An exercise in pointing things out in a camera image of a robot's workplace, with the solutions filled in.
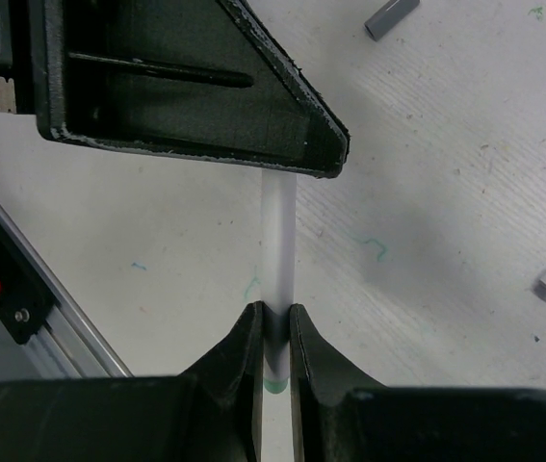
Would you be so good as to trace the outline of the green capped marker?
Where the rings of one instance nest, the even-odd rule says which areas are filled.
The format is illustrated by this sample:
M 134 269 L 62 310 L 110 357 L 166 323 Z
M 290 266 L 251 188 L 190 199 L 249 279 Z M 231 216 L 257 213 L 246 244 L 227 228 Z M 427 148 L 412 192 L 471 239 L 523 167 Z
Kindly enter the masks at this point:
M 290 376 L 289 311 L 294 304 L 297 176 L 262 172 L 261 301 L 264 303 L 264 386 L 282 393 Z

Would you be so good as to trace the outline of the grey pen cap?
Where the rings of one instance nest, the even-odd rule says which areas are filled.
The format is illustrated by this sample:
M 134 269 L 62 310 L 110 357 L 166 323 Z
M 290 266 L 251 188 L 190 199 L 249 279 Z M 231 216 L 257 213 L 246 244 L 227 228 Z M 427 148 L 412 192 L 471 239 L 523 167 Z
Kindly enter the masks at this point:
M 390 0 L 365 21 L 369 37 L 378 41 L 404 20 L 419 5 L 420 0 Z

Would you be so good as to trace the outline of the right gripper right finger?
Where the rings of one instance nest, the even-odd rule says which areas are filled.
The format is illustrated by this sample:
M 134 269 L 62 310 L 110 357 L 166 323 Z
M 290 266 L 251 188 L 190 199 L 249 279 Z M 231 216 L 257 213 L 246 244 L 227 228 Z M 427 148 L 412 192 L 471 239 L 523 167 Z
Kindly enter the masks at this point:
M 546 461 L 546 390 L 387 387 L 289 315 L 298 461 Z

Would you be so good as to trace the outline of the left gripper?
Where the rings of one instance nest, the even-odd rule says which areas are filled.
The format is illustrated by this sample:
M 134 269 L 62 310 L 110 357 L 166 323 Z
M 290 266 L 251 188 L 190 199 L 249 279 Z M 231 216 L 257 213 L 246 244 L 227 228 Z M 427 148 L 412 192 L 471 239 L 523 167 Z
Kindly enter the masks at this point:
M 35 112 L 30 18 L 26 1 L 0 1 L 0 112 Z

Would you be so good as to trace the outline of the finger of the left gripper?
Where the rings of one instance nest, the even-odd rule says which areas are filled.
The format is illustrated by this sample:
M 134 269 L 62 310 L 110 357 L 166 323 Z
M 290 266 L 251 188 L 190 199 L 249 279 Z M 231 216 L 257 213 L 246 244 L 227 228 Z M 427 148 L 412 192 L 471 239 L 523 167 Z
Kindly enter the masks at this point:
M 245 1 L 35 1 L 39 133 L 333 178 L 350 134 Z

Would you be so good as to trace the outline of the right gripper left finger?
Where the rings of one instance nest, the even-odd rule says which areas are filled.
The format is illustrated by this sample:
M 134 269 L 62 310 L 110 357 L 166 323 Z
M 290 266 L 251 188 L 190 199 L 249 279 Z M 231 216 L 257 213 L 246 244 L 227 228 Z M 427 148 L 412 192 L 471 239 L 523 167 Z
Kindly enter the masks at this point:
M 0 461 L 258 461 L 263 305 L 178 375 L 0 382 Z

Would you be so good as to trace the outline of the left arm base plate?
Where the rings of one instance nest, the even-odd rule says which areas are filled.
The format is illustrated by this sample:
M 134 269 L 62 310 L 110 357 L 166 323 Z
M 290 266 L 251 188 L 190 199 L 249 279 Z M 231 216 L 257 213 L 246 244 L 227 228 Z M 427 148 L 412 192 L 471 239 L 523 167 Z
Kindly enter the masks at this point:
M 13 340 L 26 344 L 45 322 L 56 297 L 0 221 L 0 321 Z

